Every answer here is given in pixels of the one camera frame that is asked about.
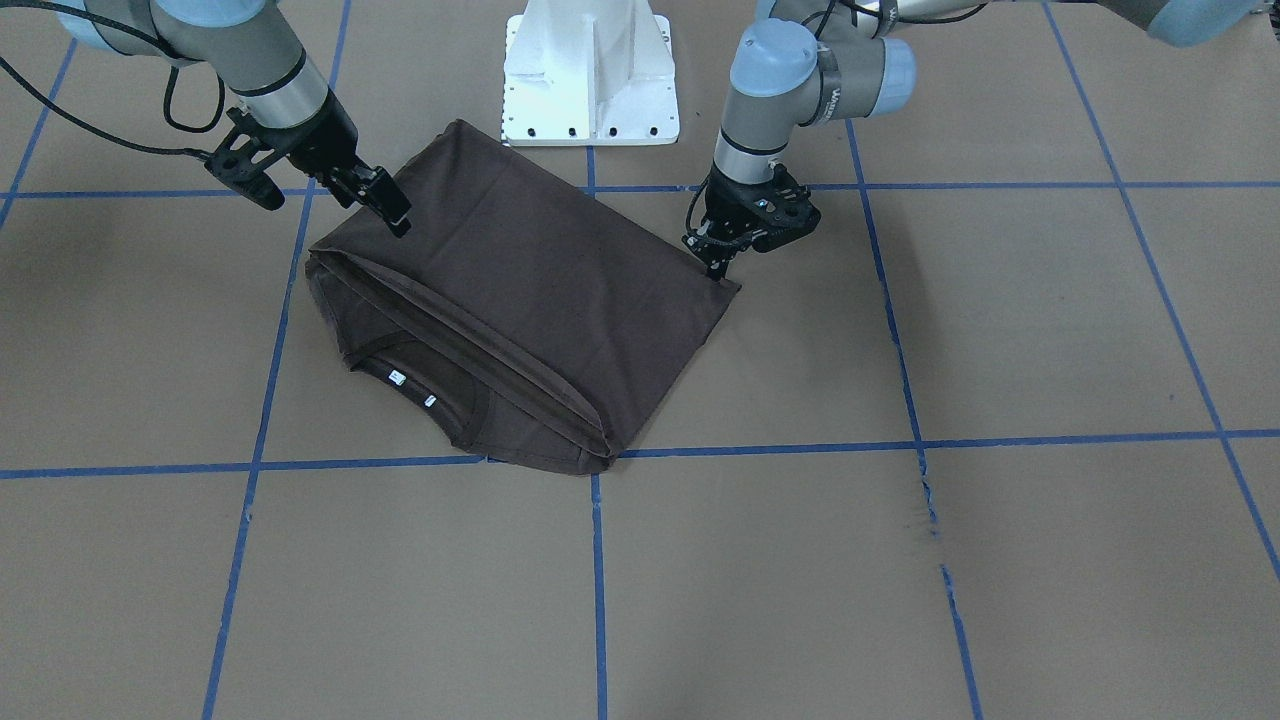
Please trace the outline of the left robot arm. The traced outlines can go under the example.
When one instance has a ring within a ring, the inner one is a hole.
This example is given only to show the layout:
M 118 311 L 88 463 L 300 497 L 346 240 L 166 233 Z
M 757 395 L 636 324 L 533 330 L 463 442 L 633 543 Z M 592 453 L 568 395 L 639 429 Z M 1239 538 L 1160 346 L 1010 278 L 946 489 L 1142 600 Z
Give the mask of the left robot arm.
M 672 247 L 714 282 L 873 193 L 1117 191 L 1050 3 L 755 1 L 727 67 L 707 173 Z

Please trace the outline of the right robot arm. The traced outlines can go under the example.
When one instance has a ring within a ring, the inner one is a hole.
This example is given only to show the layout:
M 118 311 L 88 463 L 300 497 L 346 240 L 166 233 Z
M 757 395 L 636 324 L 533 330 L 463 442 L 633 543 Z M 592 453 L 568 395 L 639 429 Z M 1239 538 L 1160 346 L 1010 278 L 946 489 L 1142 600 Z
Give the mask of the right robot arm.
M 60 19 L 76 38 L 116 55 L 207 63 L 238 97 L 232 131 L 205 160 L 224 186 L 261 208 L 284 202 L 268 174 L 287 160 L 401 237 L 410 201 L 393 177 L 358 158 L 358 132 L 274 1 L 73 1 Z

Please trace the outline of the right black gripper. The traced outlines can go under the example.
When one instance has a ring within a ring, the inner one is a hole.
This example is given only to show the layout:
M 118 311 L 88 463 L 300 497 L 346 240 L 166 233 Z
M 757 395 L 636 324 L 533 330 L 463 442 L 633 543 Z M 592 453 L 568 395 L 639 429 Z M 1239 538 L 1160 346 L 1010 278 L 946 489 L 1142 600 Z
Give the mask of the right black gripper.
M 352 196 L 394 237 L 410 232 L 410 200 L 384 167 L 370 167 L 358 158 L 357 129 L 333 91 L 276 90 L 260 95 L 255 99 L 255 141 L 266 154 L 255 161 L 257 196 L 282 193 L 266 169 L 287 159 L 333 195 Z

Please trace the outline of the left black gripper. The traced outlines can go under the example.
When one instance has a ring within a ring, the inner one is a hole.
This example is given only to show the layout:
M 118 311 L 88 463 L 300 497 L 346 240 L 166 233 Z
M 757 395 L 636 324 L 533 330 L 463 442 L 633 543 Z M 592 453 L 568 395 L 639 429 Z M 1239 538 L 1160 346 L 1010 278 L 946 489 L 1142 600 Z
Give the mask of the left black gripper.
M 712 168 L 701 224 L 684 236 L 685 249 L 705 266 L 707 277 L 721 281 L 741 251 L 791 243 L 791 225 L 781 220 L 790 191 L 791 174 L 783 165 L 773 167 L 772 177 L 759 184 L 739 183 Z

